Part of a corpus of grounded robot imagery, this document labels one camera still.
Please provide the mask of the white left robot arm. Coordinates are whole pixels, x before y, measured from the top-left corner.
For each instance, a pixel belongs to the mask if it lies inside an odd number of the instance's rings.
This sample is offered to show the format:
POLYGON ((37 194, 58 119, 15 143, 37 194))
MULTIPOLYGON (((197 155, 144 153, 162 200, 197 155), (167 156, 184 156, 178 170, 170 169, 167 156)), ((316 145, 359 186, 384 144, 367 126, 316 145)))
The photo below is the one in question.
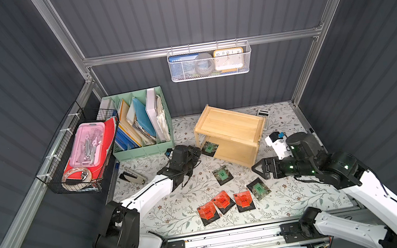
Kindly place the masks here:
POLYGON ((170 154, 168 163, 150 183, 121 202, 111 201, 105 205, 93 248, 169 247, 163 236, 152 231, 141 232, 141 218, 182 185, 185 177, 192 177, 202 151, 199 147, 177 145, 167 153, 170 154))

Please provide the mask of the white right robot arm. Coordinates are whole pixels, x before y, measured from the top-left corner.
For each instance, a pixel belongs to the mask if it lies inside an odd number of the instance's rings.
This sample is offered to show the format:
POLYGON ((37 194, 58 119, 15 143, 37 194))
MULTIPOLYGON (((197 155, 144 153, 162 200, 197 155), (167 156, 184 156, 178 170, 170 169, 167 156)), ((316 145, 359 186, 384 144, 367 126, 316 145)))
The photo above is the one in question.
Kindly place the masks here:
POLYGON ((330 236, 366 248, 397 248, 397 195, 368 166, 346 152, 326 152, 313 134, 297 132, 281 138, 273 132, 266 140, 275 157, 261 159, 252 171, 263 179, 293 177, 299 182, 331 185, 371 211, 382 225, 364 224, 307 207, 299 220, 306 237, 330 236))

